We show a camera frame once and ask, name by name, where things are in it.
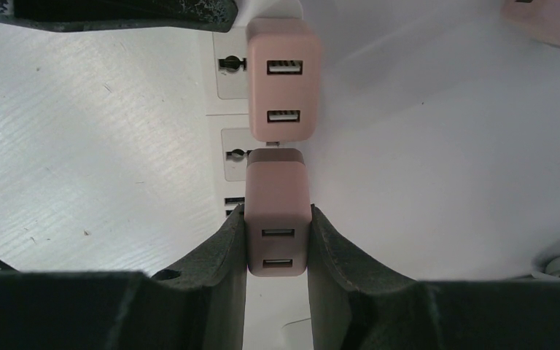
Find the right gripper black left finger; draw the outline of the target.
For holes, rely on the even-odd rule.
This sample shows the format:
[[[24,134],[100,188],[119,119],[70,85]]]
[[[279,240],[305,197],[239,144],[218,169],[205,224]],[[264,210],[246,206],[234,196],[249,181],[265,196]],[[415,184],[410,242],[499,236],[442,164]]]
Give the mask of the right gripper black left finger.
[[[240,349],[243,211],[153,276],[0,269],[0,349]]]

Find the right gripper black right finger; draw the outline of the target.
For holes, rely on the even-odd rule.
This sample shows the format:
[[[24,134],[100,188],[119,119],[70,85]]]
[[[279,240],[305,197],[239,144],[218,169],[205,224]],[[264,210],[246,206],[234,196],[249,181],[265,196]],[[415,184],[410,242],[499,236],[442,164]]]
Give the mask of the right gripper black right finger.
[[[560,349],[560,279],[417,281],[312,210],[315,349]]]

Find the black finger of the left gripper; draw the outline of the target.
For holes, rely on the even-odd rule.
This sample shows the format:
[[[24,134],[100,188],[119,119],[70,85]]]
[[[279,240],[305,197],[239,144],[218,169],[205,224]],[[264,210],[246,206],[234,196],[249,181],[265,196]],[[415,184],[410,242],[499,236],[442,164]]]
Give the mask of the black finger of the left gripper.
[[[57,33],[135,28],[228,32],[232,0],[0,0],[0,23]]]

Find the brown pink plug adapter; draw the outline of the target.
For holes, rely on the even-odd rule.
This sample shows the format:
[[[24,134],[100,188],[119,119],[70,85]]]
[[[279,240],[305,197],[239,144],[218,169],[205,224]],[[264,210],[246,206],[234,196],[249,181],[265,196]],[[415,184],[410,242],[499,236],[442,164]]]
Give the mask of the brown pink plug adapter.
[[[244,221],[253,275],[299,276],[306,270],[312,212],[299,150],[262,148],[249,154]]]

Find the white power strip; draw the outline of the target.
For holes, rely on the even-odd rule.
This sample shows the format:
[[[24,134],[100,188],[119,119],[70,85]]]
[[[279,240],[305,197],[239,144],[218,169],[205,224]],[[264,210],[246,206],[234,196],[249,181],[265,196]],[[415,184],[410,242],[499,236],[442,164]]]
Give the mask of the white power strip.
[[[301,18],[300,1],[238,1],[227,33],[200,32],[201,73],[209,127],[211,163],[220,222],[244,202],[246,157],[265,143],[249,130],[246,25],[253,18]],[[248,277],[245,349],[312,349],[306,275]]]

